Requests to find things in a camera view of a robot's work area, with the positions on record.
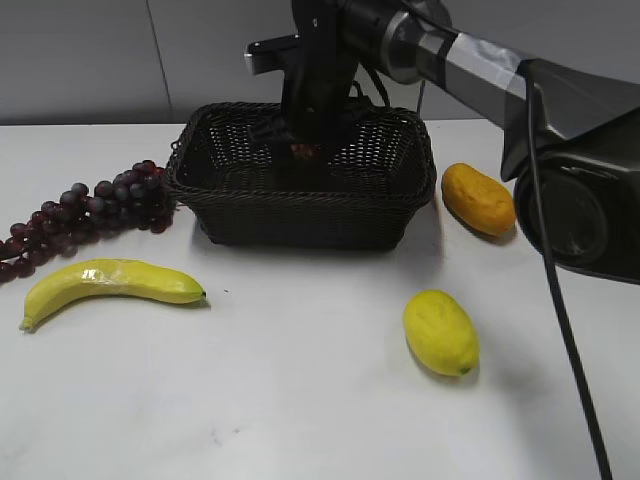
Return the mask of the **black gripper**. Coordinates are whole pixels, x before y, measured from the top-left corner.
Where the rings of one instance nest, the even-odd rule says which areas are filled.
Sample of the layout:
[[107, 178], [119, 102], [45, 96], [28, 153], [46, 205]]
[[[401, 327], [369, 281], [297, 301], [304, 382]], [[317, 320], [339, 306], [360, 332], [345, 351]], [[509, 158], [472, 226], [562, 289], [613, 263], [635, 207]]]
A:
[[343, 1], [293, 1], [298, 46], [286, 68], [282, 117], [249, 128], [252, 144], [266, 147], [274, 163], [293, 160], [292, 145], [317, 144], [314, 160], [328, 163], [354, 136], [368, 107], [349, 107], [358, 61], [343, 41]]

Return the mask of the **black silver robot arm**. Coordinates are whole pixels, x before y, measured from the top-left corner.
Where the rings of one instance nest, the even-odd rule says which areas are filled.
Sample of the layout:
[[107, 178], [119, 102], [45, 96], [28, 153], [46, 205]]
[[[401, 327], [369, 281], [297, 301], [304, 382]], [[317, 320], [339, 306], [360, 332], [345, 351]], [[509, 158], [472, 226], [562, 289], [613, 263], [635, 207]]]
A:
[[254, 136], [324, 143], [355, 119], [358, 68], [428, 81], [498, 126], [529, 242], [567, 270], [639, 279], [639, 88], [455, 29], [438, 1], [295, 1], [294, 34], [249, 44], [259, 75], [282, 71], [280, 115]]

